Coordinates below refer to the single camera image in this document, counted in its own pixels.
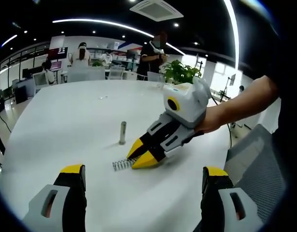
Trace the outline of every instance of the white round table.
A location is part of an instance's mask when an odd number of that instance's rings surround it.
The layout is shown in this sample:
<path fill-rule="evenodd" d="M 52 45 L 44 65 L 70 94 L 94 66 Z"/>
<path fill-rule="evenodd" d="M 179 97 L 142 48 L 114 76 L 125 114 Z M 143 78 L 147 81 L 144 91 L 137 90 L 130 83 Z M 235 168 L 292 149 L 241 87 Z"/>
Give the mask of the white round table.
<path fill-rule="evenodd" d="M 41 89 L 6 146 L 0 188 L 7 203 L 23 218 L 29 201 L 62 168 L 82 163 L 87 232 L 192 232 L 201 219 L 203 167 L 224 167 L 226 126 L 192 139 L 156 168 L 112 167 L 163 111 L 162 92 L 153 82 L 86 81 Z M 125 145 L 118 144 L 122 121 Z"/>

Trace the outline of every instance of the gray mesh chair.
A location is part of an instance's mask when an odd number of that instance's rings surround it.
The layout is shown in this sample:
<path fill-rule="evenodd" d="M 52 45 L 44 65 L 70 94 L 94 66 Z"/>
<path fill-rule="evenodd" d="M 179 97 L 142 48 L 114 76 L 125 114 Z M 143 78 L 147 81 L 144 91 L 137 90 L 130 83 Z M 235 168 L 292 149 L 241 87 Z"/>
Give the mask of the gray mesh chair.
<path fill-rule="evenodd" d="M 105 68 L 104 67 L 88 67 L 88 80 L 105 80 Z"/>
<path fill-rule="evenodd" d="M 123 79 L 125 68 L 124 67 L 111 67 L 108 76 L 109 80 L 121 80 Z"/>
<path fill-rule="evenodd" d="M 257 213 L 265 223 L 287 183 L 287 172 L 270 132 L 258 124 L 228 150 L 224 170 L 234 186 L 242 188 L 257 204 Z"/>
<path fill-rule="evenodd" d="M 159 73 L 148 72 L 148 81 L 164 82 L 164 77 Z"/>
<path fill-rule="evenodd" d="M 76 68 L 69 67 L 68 69 L 68 83 L 78 82 L 78 81 L 87 81 L 88 78 L 88 68 Z"/>
<path fill-rule="evenodd" d="M 45 72 L 38 72 L 32 75 L 35 88 L 34 95 L 42 88 L 49 86 L 48 80 L 46 78 Z"/>

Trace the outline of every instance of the metal spring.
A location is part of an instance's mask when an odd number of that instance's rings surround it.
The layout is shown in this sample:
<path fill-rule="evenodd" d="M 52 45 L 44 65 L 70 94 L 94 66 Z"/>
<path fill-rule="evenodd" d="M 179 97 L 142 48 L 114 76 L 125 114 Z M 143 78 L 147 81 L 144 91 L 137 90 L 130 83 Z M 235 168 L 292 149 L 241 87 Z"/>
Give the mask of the metal spring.
<path fill-rule="evenodd" d="M 123 159 L 117 162 L 113 162 L 112 165 L 115 171 L 122 170 L 132 167 L 132 165 L 137 161 L 137 159 L 138 157 L 133 159 Z"/>

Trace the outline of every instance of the metal cylinder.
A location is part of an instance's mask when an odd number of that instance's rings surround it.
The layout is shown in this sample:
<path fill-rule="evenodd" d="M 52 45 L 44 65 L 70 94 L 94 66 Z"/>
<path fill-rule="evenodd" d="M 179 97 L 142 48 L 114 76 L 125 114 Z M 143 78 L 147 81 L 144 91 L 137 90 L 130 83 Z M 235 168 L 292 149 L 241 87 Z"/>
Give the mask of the metal cylinder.
<path fill-rule="evenodd" d="M 123 121 L 120 124 L 120 137 L 119 137 L 119 144 L 124 145 L 126 143 L 125 136 L 126 136 L 126 125 L 127 122 Z"/>

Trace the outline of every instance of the black ceiling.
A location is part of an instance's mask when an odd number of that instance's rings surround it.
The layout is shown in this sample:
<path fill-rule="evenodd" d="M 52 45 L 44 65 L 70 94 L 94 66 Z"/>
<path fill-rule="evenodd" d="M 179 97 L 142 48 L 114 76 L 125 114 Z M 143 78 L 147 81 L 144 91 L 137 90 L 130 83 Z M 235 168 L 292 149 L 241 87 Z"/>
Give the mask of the black ceiling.
<path fill-rule="evenodd" d="M 190 47 L 217 53 L 231 58 L 235 57 L 235 47 L 230 18 L 223 0 L 165 0 L 184 17 L 179 19 L 155 22 L 142 15 L 129 11 L 140 2 L 129 0 L 5 0 L 0 1 L 0 46 L 11 36 L 18 37 L 0 48 L 0 60 L 14 51 L 41 41 L 49 41 L 52 36 L 61 35 L 91 35 L 122 39 L 143 44 L 149 40 L 147 36 L 93 23 L 59 23 L 53 20 L 66 18 L 103 19 L 126 24 L 137 29 L 154 34 L 160 30 L 168 33 L 168 41 L 175 47 Z M 240 39 L 240 62 L 247 64 L 254 71 L 263 70 L 269 63 L 277 36 L 270 24 L 249 7 L 238 0 L 231 1 L 236 13 Z M 17 23 L 21 29 L 12 25 Z M 184 50 L 187 54 L 195 52 Z M 234 62 L 218 56 L 209 59 L 224 61 L 231 65 Z"/>

